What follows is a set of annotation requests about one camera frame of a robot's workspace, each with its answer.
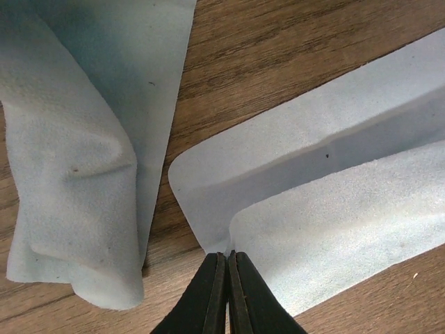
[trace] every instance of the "fabric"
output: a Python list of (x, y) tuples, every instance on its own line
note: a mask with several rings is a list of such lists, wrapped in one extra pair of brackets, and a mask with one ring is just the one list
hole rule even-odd
[(169, 181), (207, 253), (291, 315), (445, 242), (445, 29), (196, 145)]
[(142, 301), (194, 5), (0, 4), (0, 100), (20, 199), (8, 279), (71, 283), (101, 308)]

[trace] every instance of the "wooden table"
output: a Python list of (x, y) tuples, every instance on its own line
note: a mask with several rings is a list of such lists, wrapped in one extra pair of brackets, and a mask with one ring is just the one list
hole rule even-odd
[[(95, 308), (69, 285), (23, 285), (4, 278), (18, 198), (1, 116), (0, 333), (148, 333), (204, 258), (168, 186), (172, 160), (443, 27), (444, 0), (199, 0), (149, 241), (146, 297), (128, 312)], [(297, 320), (310, 333), (445, 333), (445, 245)]]

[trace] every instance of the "wood grain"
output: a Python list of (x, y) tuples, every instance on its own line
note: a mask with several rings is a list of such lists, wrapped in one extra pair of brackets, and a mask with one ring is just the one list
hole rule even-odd
[[(4, 278), (18, 197), (0, 115), (0, 332), (148, 333), (204, 258), (168, 186), (172, 160), (443, 27), (443, 0), (198, 0), (149, 240), (146, 297), (128, 312), (97, 309), (68, 285), (21, 285)], [(444, 259), (445, 245), (297, 319), (310, 333), (445, 333)]]

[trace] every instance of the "cloth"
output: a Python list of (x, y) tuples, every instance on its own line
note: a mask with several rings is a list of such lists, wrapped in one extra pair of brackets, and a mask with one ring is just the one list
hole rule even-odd
[(204, 250), (246, 251), (296, 315), (444, 243), (444, 41), (442, 29), (179, 155), (170, 185)]
[(19, 194), (7, 278), (143, 299), (194, 1), (3, 1), (0, 100)]

